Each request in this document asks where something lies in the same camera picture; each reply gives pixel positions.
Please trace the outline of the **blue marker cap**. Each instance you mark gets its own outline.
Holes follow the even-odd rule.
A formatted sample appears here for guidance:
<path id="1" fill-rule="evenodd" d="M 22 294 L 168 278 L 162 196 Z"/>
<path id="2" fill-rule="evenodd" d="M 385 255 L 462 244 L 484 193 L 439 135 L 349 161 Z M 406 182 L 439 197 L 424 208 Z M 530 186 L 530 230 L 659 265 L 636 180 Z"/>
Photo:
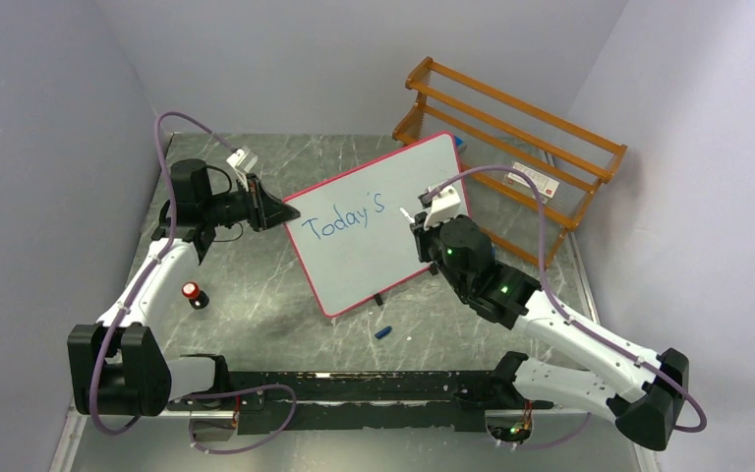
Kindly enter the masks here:
<path id="1" fill-rule="evenodd" d="M 383 339 L 387 335 L 389 335 L 392 332 L 392 327 L 390 325 L 380 329 L 378 332 L 375 333 L 376 339 Z"/>

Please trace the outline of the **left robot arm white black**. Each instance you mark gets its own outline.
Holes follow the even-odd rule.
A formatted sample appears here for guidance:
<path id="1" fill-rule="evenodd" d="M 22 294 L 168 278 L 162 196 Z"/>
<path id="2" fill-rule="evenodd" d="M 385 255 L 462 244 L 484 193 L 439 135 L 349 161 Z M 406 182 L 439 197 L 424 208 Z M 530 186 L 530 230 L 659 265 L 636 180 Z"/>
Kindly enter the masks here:
<path id="1" fill-rule="evenodd" d="M 192 354 L 168 361 L 159 323 L 203 261 L 219 227 L 246 223 L 256 232 L 300 213 L 270 195 L 252 168 L 257 157 L 238 150 L 227 164 L 237 187 L 215 194 L 208 165 L 188 158 L 170 167 L 179 223 L 163 206 L 143 265 L 118 300 L 94 324 L 78 324 L 67 340 L 77 410 L 82 414 L 156 416 L 172 401 L 194 396 L 217 409 L 233 393 L 221 355 Z"/>

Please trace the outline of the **whiteboard with pink frame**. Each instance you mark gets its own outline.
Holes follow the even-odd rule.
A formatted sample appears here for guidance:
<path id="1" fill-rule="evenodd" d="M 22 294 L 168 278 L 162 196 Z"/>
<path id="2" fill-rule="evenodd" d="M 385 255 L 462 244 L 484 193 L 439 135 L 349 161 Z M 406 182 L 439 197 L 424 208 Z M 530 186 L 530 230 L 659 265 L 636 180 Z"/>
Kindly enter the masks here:
<path id="1" fill-rule="evenodd" d="M 459 171 L 453 136 L 439 133 L 286 198 L 301 216 L 285 228 L 325 316 L 428 271 L 399 208 L 414 216 L 420 195 Z"/>

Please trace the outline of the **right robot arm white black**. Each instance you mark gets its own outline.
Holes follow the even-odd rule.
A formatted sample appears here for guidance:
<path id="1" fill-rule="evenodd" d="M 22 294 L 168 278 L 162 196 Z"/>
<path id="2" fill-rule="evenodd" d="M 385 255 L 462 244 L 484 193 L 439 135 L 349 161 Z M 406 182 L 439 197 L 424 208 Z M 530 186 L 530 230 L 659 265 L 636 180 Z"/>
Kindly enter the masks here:
<path id="1" fill-rule="evenodd" d="M 507 353 L 491 382 L 494 400 L 513 407 L 542 400 L 614 423 L 632 442 L 663 451 L 689 398 L 688 358 L 627 341 L 563 306 L 540 281 L 494 257 L 490 237 L 468 216 L 434 226 L 425 212 L 411 222 L 419 259 L 437 267 L 459 301 L 477 316 L 517 329 L 559 350 L 578 369 Z"/>

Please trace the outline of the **blue whiteboard marker pen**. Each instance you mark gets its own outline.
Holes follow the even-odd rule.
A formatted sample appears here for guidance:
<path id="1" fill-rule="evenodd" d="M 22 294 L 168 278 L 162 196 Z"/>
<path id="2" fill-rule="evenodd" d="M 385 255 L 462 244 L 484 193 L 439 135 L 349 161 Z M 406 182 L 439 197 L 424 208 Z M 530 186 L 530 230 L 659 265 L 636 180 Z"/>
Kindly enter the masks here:
<path id="1" fill-rule="evenodd" d="M 415 218 L 404 207 L 401 206 L 399 210 L 410 225 L 416 224 Z"/>

